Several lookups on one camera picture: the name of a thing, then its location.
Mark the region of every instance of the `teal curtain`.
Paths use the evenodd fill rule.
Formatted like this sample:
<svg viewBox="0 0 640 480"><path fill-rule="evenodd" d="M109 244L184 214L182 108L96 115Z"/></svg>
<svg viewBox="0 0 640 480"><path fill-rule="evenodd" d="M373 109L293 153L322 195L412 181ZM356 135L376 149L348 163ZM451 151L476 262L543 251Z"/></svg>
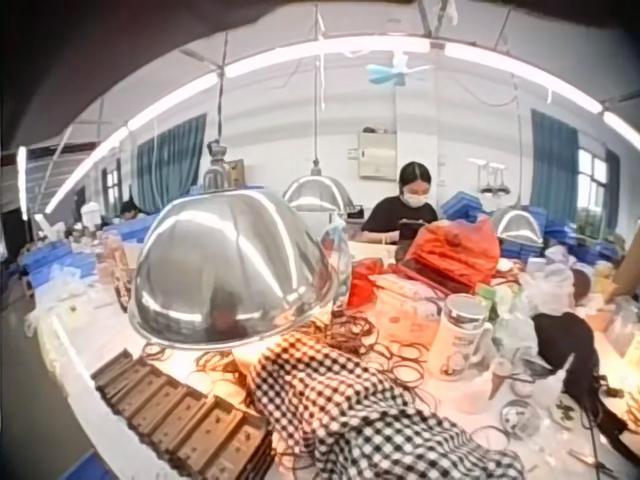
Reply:
<svg viewBox="0 0 640 480"><path fill-rule="evenodd" d="M198 183L207 115L199 115L140 144L136 151L136 204L154 213Z"/></svg>
<svg viewBox="0 0 640 480"><path fill-rule="evenodd" d="M605 161L607 162L608 178L604 209L607 230L613 233L618 226L618 210L620 208L620 157L616 152L607 149Z"/></svg>
<svg viewBox="0 0 640 480"><path fill-rule="evenodd" d="M538 110L531 110L533 182L531 205L549 218L575 222L578 203L578 130Z"/></svg>

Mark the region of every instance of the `fluorescent light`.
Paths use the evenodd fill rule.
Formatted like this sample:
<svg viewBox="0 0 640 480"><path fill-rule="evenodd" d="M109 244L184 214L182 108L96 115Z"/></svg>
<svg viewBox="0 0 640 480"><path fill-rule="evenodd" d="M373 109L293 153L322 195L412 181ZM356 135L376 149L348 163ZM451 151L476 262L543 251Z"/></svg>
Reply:
<svg viewBox="0 0 640 480"><path fill-rule="evenodd" d="M487 164L486 160L480 160L479 158L469 158L468 160L471 163L475 163L476 165L479 165L481 167L484 167Z"/></svg>
<svg viewBox="0 0 640 480"><path fill-rule="evenodd" d="M207 88L213 87L216 83L218 83L218 74L216 72L208 73L187 83L177 90L174 90L169 95L162 97L150 107L145 108L142 112L129 120L127 128L132 132L137 130L145 123L169 110L171 107L184 102L188 98L193 97L195 94L200 93Z"/></svg>
<svg viewBox="0 0 640 480"><path fill-rule="evenodd" d="M113 133L109 138L107 138L104 142L98 145L91 155L84 159L84 161L78 165L78 168L71 174L69 178L65 180L65 182L60 187L60 190L56 192L53 196L47 208L45 208L44 212L49 214L56 208L56 205L64 198L64 196L71 190L71 188L82 178L82 176L89 171L89 169L102 157L104 157L109 150L117 147L122 140L129 135L129 129L127 127L120 127L118 130Z"/></svg>
<svg viewBox="0 0 640 480"><path fill-rule="evenodd" d="M526 78L527 80L559 93L591 113L600 113L603 110L600 102L578 90L576 87L569 85L567 82L537 67L516 60L508 55L460 43L447 43L444 48L444 53L452 58L480 63Z"/></svg>
<svg viewBox="0 0 640 480"><path fill-rule="evenodd" d="M300 58L330 53L349 53L358 51L401 51L427 53L431 43L421 37L401 37L390 35L361 35L314 40L298 43L239 60L225 68L227 77L237 77L278 63Z"/></svg>
<svg viewBox="0 0 640 480"><path fill-rule="evenodd" d="M27 220L27 149L18 148L18 197L20 198L20 211L22 219Z"/></svg>
<svg viewBox="0 0 640 480"><path fill-rule="evenodd" d="M604 122L640 150L640 133L615 113L604 112Z"/></svg>

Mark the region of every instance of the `woman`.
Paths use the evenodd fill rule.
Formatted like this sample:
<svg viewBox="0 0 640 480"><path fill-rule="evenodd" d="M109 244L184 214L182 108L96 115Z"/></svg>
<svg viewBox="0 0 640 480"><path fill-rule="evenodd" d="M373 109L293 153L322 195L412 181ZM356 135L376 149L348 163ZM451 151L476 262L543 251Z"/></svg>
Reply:
<svg viewBox="0 0 640 480"><path fill-rule="evenodd" d="M433 223L438 221L435 209L427 203L431 189L431 173L422 163L409 162L398 177L400 195L378 202L362 225L363 242L398 243L401 220Z"/></svg>

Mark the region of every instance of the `checkered fabric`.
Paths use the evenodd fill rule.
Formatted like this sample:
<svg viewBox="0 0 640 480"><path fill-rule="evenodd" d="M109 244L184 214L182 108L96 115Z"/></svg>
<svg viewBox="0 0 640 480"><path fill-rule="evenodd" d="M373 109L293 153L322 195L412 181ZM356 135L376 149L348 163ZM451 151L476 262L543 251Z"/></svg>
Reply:
<svg viewBox="0 0 640 480"><path fill-rule="evenodd" d="M330 479L515 479L511 451L488 450L357 359L299 333L270 348L250 374L256 406L298 454Z"/></svg>

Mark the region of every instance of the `floor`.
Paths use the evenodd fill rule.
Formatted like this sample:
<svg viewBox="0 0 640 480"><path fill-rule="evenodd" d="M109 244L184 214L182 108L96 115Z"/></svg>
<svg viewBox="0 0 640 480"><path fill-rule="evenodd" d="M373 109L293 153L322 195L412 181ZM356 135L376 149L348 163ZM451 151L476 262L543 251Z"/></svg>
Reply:
<svg viewBox="0 0 640 480"><path fill-rule="evenodd" d="M53 480L92 449L47 371L36 337L23 329L33 303L14 282L2 299L0 478Z"/></svg>

